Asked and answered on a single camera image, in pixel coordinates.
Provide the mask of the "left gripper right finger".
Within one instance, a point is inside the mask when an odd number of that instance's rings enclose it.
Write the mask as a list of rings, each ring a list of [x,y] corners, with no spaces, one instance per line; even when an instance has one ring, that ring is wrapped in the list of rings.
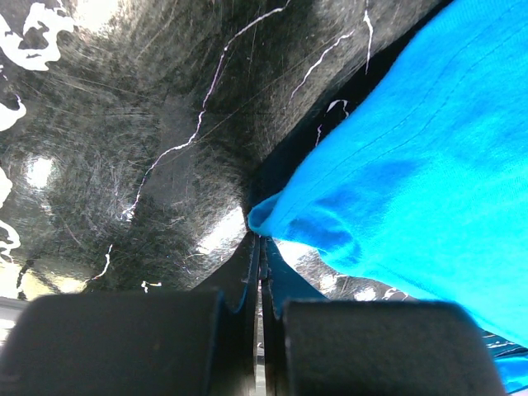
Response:
[[[268,394],[505,394],[460,306],[327,299],[269,238],[260,265]]]

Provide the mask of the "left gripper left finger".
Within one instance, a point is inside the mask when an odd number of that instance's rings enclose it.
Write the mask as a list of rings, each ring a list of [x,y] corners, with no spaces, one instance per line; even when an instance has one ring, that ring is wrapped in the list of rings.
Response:
[[[259,238],[189,291],[48,295],[1,354],[4,395],[252,395]]]

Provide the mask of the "blue t shirt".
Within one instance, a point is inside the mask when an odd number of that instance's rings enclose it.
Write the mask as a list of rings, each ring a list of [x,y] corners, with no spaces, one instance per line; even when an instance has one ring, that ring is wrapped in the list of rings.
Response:
[[[444,8],[247,221],[525,347],[526,2]]]

